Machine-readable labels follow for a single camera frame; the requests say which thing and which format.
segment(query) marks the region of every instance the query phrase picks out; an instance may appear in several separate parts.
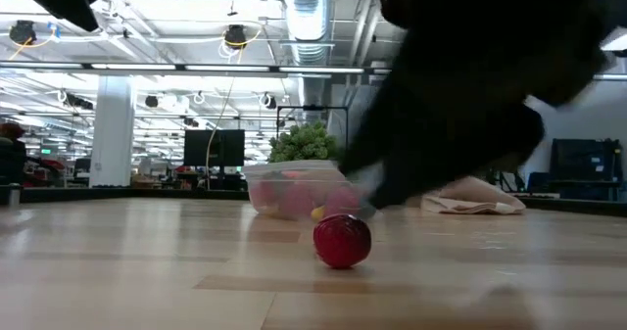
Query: wall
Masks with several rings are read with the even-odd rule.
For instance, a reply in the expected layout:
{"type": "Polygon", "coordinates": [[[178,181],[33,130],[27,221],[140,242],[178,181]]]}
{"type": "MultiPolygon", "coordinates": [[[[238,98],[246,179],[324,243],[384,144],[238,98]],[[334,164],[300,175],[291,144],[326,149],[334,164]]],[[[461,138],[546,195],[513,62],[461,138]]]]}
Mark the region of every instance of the wall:
{"type": "MultiPolygon", "coordinates": [[[[625,72],[624,62],[608,72],[625,72]]],[[[627,149],[627,82],[594,82],[571,106],[559,111],[535,98],[527,104],[542,115],[547,134],[522,168],[525,176],[549,170],[553,139],[610,138],[627,149]]],[[[622,159],[623,167],[627,167],[627,155],[622,159]]]]}

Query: red apple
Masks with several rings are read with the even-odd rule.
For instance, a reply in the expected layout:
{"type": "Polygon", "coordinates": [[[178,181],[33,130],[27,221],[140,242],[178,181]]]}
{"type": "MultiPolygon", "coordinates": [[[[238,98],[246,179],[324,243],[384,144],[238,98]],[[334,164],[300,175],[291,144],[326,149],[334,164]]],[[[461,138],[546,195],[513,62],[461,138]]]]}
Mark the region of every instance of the red apple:
{"type": "Polygon", "coordinates": [[[276,204],[277,194],[271,181],[261,180],[251,183],[248,194],[255,209],[259,210],[276,204]]]}
{"type": "Polygon", "coordinates": [[[315,251],[332,268],[349,268],[370,254],[372,238],[365,222],[350,215],[323,219],[313,230],[315,251]]]}
{"type": "Polygon", "coordinates": [[[285,218],[311,218],[312,210],[315,208],[309,187],[301,184],[285,187],[278,201],[278,212],[285,218]]]}
{"type": "Polygon", "coordinates": [[[326,197],[324,215],[357,214],[361,208],[358,192],[352,187],[340,187],[326,197]]]}

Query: yellow fruit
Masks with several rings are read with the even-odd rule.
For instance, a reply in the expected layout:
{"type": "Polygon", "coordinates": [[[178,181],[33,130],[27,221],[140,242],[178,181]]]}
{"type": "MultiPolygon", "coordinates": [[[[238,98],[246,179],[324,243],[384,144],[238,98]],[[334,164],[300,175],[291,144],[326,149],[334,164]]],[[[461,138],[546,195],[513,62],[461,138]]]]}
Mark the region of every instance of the yellow fruit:
{"type": "Polygon", "coordinates": [[[324,217],[324,207],[315,208],[312,210],[312,219],[314,221],[320,221],[324,217]]]}

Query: person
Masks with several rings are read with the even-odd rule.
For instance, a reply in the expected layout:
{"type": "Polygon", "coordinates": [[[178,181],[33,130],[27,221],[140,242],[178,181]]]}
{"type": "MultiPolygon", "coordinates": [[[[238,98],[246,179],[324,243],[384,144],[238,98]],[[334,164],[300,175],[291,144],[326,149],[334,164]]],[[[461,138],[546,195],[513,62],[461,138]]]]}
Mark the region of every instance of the person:
{"type": "Polygon", "coordinates": [[[368,198],[377,209],[522,164],[544,137],[527,96],[558,109],[610,64],[600,48],[617,23],[609,0],[381,3],[407,33],[338,163],[347,176],[382,166],[368,198]]]}
{"type": "Polygon", "coordinates": [[[24,183],[26,145],[18,140],[24,133],[18,124],[0,124],[0,138],[4,143],[0,146],[0,176],[4,177],[5,183],[24,183]]]}

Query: black screen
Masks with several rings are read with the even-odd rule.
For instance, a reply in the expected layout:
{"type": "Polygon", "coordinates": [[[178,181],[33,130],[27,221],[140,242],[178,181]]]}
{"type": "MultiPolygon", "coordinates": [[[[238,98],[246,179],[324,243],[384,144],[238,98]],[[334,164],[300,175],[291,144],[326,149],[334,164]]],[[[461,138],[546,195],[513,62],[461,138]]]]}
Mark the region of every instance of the black screen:
{"type": "Polygon", "coordinates": [[[212,130],[185,130],[183,165],[191,166],[242,166],[244,165],[245,131],[239,129],[218,130],[210,148],[209,162],[207,145],[212,130]]]}
{"type": "Polygon", "coordinates": [[[612,141],[554,139],[551,157],[553,180],[614,181],[620,156],[612,141]]]}

